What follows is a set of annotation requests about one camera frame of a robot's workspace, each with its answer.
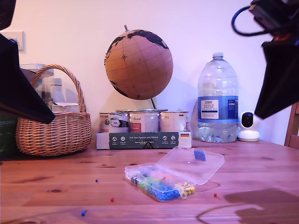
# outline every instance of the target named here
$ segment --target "white bottle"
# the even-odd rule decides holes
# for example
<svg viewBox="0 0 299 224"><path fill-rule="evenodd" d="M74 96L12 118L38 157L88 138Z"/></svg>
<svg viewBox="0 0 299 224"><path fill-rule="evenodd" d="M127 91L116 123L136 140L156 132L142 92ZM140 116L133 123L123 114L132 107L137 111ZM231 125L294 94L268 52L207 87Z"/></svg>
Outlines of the white bottle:
<svg viewBox="0 0 299 224"><path fill-rule="evenodd" d="M233 142L238 135L238 77L223 60L223 53L214 53L198 81L199 137L207 142Z"/></svg>
<svg viewBox="0 0 299 224"><path fill-rule="evenodd" d="M54 103L64 103L64 95L62 93L62 80L60 78L55 78L52 83L52 93L51 97Z"/></svg>

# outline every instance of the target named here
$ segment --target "plastic storage box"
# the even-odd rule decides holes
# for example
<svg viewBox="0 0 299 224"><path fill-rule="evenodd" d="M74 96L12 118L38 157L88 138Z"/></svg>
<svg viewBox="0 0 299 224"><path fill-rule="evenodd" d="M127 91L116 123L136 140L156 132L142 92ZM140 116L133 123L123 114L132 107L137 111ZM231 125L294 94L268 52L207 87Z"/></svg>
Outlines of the plastic storage box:
<svg viewBox="0 0 299 224"><path fill-rule="evenodd" d="M156 164L125 167L125 178L160 202L195 194L224 163L223 155L199 148L173 148Z"/></svg>

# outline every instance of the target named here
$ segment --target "basket handle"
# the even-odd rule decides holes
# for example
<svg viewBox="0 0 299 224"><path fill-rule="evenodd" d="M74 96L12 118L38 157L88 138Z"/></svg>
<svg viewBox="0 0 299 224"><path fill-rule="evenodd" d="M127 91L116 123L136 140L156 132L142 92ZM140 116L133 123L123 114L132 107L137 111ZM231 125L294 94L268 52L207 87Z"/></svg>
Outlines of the basket handle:
<svg viewBox="0 0 299 224"><path fill-rule="evenodd" d="M43 66L35 75L33 81L31 82L31 85L33 86L33 88L36 88L37 82L39 80L39 78L41 77L41 75L49 69L58 69L63 71L65 74L68 75L68 77L71 78L71 80L73 81L74 85L76 86L76 90L78 93L78 99L79 99L79 109L80 112L86 112L86 106L85 106L85 101L84 101L84 97L83 97L83 92L80 86L80 82L76 79L76 77L65 67L60 66L58 64L48 64L46 66Z"/></svg>

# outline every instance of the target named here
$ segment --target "wall outlet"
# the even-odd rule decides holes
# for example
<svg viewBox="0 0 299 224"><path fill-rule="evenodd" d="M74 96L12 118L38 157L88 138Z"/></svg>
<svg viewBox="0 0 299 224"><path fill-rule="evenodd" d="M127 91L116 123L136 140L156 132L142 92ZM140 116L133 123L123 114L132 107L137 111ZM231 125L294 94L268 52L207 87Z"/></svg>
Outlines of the wall outlet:
<svg viewBox="0 0 299 224"><path fill-rule="evenodd" d="M2 31L0 33L7 39L14 39L18 43L19 51L23 51L23 31Z"/></svg>

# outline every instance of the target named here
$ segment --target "table surface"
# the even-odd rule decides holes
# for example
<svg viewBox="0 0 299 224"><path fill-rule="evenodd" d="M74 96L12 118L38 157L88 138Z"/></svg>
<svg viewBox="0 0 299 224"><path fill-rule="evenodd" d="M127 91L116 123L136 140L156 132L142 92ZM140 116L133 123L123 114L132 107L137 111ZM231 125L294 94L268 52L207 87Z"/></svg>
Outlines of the table surface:
<svg viewBox="0 0 299 224"><path fill-rule="evenodd" d="M194 195L167 203L128 184L124 168L157 162L169 150L96 151L93 142L76 154L4 161L1 223L299 223L299 150L265 141L193 145L225 163Z"/></svg>

